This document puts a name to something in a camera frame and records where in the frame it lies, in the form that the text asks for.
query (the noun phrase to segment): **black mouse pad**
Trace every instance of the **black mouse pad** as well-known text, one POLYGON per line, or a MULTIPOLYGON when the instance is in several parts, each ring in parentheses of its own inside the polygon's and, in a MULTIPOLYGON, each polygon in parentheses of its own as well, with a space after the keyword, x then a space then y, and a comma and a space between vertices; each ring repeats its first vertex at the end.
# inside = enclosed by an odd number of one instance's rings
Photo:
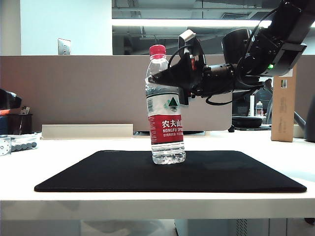
POLYGON ((156 165, 150 151, 98 151, 35 187, 38 192, 305 192, 306 187, 238 151, 187 151, 156 165))

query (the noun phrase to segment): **cubicle partition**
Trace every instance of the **cubicle partition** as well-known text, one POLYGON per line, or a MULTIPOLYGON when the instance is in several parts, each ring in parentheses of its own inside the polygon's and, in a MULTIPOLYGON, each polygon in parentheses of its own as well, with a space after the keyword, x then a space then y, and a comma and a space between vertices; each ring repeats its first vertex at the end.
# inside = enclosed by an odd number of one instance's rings
MULTIPOLYGON (((2 56, 1 87, 30 106, 33 131, 42 124, 132 123, 134 131, 149 129, 144 77, 149 56, 2 56)), ((207 55, 208 64, 224 63, 207 55)), ((296 111, 306 118, 315 93, 314 55, 297 66, 296 111)), ((231 99, 231 94, 214 96, 231 99)), ((182 107, 185 130, 226 130, 231 104, 210 106, 197 97, 182 107)))

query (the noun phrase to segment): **brown box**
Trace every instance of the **brown box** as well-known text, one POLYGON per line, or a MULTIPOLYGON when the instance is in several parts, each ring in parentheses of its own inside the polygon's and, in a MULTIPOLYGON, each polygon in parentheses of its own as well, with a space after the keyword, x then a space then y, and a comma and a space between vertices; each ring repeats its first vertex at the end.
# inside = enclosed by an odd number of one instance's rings
POLYGON ((293 141, 296 66, 284 76, 274 77, 272 141, 293 141))

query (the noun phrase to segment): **fluorescent light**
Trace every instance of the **fluorescent light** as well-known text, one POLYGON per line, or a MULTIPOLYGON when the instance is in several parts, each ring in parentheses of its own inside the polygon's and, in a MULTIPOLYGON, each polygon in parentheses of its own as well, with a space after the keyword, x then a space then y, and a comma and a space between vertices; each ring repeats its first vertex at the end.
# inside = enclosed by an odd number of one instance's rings
MULTIPOLYGON (((113 26, 238 28, 255 27, 258 23, 253 20, 112 19, 113 26)), ((263 21, 260 25, 266 28, 270 24, 271 21, 263 21)))

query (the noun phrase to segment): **water bottle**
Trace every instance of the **water bottle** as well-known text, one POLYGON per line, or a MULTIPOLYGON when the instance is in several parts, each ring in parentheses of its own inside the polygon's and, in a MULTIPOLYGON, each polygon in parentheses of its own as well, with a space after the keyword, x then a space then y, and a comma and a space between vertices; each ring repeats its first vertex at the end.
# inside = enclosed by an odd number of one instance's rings
POLYGON ((259 101, 256 103, 256 116, 262 116, 263 115, 263 109, 262 109, 262 102, 259 101))
POLYGON ((149 83, 148 76, 166 70, 166 50, 163 45, 150 47, 150 64, 145 79, 152 159, 156 164, 185 161, 183 124, 178 87, 149 83))

